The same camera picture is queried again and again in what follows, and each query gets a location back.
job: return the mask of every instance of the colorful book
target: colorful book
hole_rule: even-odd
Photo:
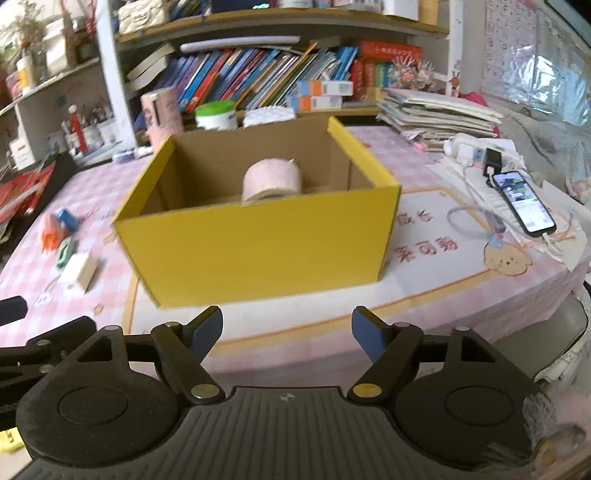
[[[351,65],[351,81],[353,82],[353,100],[359,100],[359,92],[363,88],[363,60],[354,59]]]
[[[224,81],[224,79],[230,73],[230,71],[235,67],[236,62],[240,59],[243,52],[244,51],[241,48],[237,48],[236,50],[234,50],[226,60],[226,63],[224,63],[222,68],[220,68],[212,88],[209,89],[209,96],[206,97],[208,102],[213,101],[213,92],[217,91],[220,84]]]
[[[247,48],[240,58],[236,61],[233,69],[226,75],[226,77],[219,83],[217,89],[211,95],[212,100],[219,100],[222,95],[228,90],[233,81],[238,77],[240,72],[248,65],[250,59],[256,56],[257,50],[255,48]]]
[[[238,74],[236,79],[228,87],[228,89],[222,95],[221,100],[229,100],[232,96],[240,89],[242,84],[246,81],[248,76],[260,65],[264,58],[266,58],[267,52],[257,51],[256,55],[253,56],[252,60],[246,65],[246,67]]]
[[[340,80],[346,74],[350,66],[349,59],[354,51],[355,49],[353,47],[344,47],[342,55],[340,57],[337,56],[339,58],[339,67],[332,74],[331,80]]]
[[[365,77],[365,86],[366,87],[375,87],[375,61],[373,60],[364,60],[363,62],[364,68],[364,77]]]
[[[357,52],[359,51],[359,47],[351,47],[349,50],[349,57],[345,60],[345,65],[343,70],[340,72],[340,75],[335,80],[346,80],[347,74],[349,73],[349,69],[353,64],[355,57],[357,56]]]
[[[185,109],[185,107],[193,97],[195,91],[201,85],[201,82],[205,78],[205,75],[207,75],[207,73],[213,67],[213,64],[220,57],[221,54],[222,52],[220,52],[219,50],[214,50],[209,54],[205,62],[203,62],[203,66],[199,69],[194,79],[190,82],[189,88],[187,88],[187,90],[183,94],[183,97],[181,98],[181,101],[178,103],[178,106],[181,110]]]
[[[267,106],[268,102],[274,97],[274,95],[285,85],[285,83],[292,77],[292,75],[300,68],[300,66],[306,61],[308,55],[316,48],[318,42],[311,43],[301,57],[296,58],[295,62],[290,66],[285,75],[277,82],[277,84],[269,91],[269,93],[263,98],[260,106]]]
[[[177,73],[176,77],[174,78],[171,86],[174,86],[174,87],[178,86],[180,81],[183,79],[184,74],[187,73],[187,70],[189,69],[189,67],[193,63],[193,60],[195,60],[195,57],[191,55],[189,57],[186,57],[184,59],[184,62],[178,63],[178,65],[177,65],[178,73]]]
[[[238,91],[232,96],[231,100],[236,102],[236,104],[240,104],[245,97],[247,96],[248,92],[252,88],[255,81],[258,80],[261,73],[265,71],[265,69],[269,66],[269,64],[279,55],[279,50],[277,48],[271,50],[267,58],[261,62],[261,64],[255,69],[254,72],[245,80],[244,84],[238,89]]]
[[[193,96],[189,100],[187,106],[184,108],[185,112],[188,112],[188,113],[192,112],[203,102],[203,100],[205,100],[205,96],[204,96],[205,92],[208,91],[208,89],[211,89],[212,82],[215,81],[215,79],[217,78],[217,76],[219,74],[220,69],[227,62],[230,55],[232,55],[232,50],[224,50],[223,53],[219,56],[216,63],[213,64],[213,66],[211,67],[211,69],[209,70],[209,72],[207,73],[207,75],[205,76],[203,81],[201,82],[201,85],[199,85],[197,90],[195,90],[195,93],[193,94]]]
[[[385,77],[385,70],[386,70],[386,63],[383,61],[379,61],[375,64],[375,83],[376,87],[383,88],[384,87],[384,77]]]
[[[236,102],[238,108],[250,103],[254,96],[260,91],[263,84],[267,82],[269,75],[275,70],[278,62],[278,59],[271,60],[261,74],[254,80],[254,82],[252,82],[250,87],[242,92],[243,99],[239,99],[240,101]]]
[[[205,55],[204,54],[198,55],[197,58],[192,61],[191,65],[189,65],[189,68],[185,72],[183,78],[178,83],[178,85],[177,85],[177,99],[179,102],[181,101],[181,97],[183,95],[183,92],[189,86],[189,83],[193,79],[195,72],[198,71],[199,67],[203,64],[204,61],[205,61]]]
[[[280,82],[284,82],[285,79],[290,78],[289,71],[296,63],[297,59],[298,58],[296,56],[292,55],[288,57],[285,62],[280,63],[278,70],[269,76],[269,81],[263,85],[262,89],[259,91],[258,96],[255,98],[249,108],[257,108],[267,105],[267,103],[264,102],[269,100],[265,99],[270,99],[273,95],[273,91],[278,91],[277,86],[280,84]]]
[[[423,61],[421,47],[387,41],[362,40],[359,44],[359,55],[367,59],[386,61],[410,59],[415,64]]]

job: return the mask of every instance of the screw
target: screw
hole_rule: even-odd
[[[360,383],[353,387],[353,393],[359,398],[375,398],[382,394],[382,388],[373,383]]]
[[[195,385],[191,389],[191,395],[195,398],[205,400],[207,398],[213,398],[220,393],[220,389],[216,385],[211,383],[202,383]]]

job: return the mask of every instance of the charging cable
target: charging cable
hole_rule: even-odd
[[[470,195],[470,197],[472,198],[472,201],[474,202],[474,204],[476,206],[455,207],[455,208],[450,209],[448,211],[448,213],[447,213],[447,221],[451,224],[451,226],[454,227],[455,230],[459,231],[463,235],[466,235],[466,232],[465,231],[462,231],[462,229],[458,228],[457,224],[455,224],[451,220],[452,214],[454,214],[455,212],[460,211],[460,210],[477,210],[477,211],[480,211],[480,212],[482,212],[484,214],[489,213],[489,214],[494,215],[494,217],[497,220],[502,221],[505,225],[510,226],[511,228],[515,229],[516,231],[522,230],[521,226],[520,225],[515,225],[513,221],[508,220],[507,218],[499,215],[496,212],[493,212],[492,210],[489,210],[489,209],[486,209],[486,208],[483,208],[483,207],[478,206],[478,201],[476,200],[476,196],[475,195],[478,195],[478,197],[480,197],[480,199],[483,202],[485,201],[485,199],[480,194],[480,192],[476,188],[474,188],[472,185],[470,185],[470,183],[468,182],[467,177],[466,177],[466,169],[467,168],[468,168],[468,166],[464,166],[462,168],[462,180],[464,181],[464,184],[466,185],[466,190],[468,192],[468,195]],[[489,181],[491,183],[491,187],[494,185],[493,178],[492,178],[492,176],[494,175],[494,173],[495,173],[495,169],[493,167],[487,167],[486,168],[486,175],[488,176],[488,179],[489,179]],[[558,240],[562,240],[566,236],[566,232],[568,232],[570,230],[570,227],[572,226],[572,223],[573,223],[573,215],[571,214],[570,215],[570,219],[569,219],[569,225],[566,228],[566,230],[563,232],[562,237],[560,239],[558,239]],[[493,229],[493,231],[487,233],[486,235],[484,235],[484,237],[492,236],[495,233],[499,233],[496,230],[496,228],[493,227],[492,225],[491,225],[491,228]],[[532,239],[532,241],[534,241],[536,243],[541,243],[541,242],[537,241],[534,237],[530,237],[530,238]],[[542,235],[542,238],[543,238],[544,242],[546,243],[546,245],[548,246],[549,251],[553,255],[556,255],[558,257],[562,257],[563,252],[562,252],[562,249],[557,245],[557,241],[552,240],[550,238],[550,236],[548,235],[548,233],[544,233]]]

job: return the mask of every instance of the toilet paper roll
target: toilet paper roll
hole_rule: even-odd
[[[266,158],[256,162],[244,175],[242,201],[296,195],[301,193],[301,173],[294,160]]]

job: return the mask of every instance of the pink cylinder container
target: pink cylinder container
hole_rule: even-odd
[[[183,120],[178,109],[174,87],[162,88],[142,95],[142,109],[150,143],[155,152],[168,137],[183,133]]]

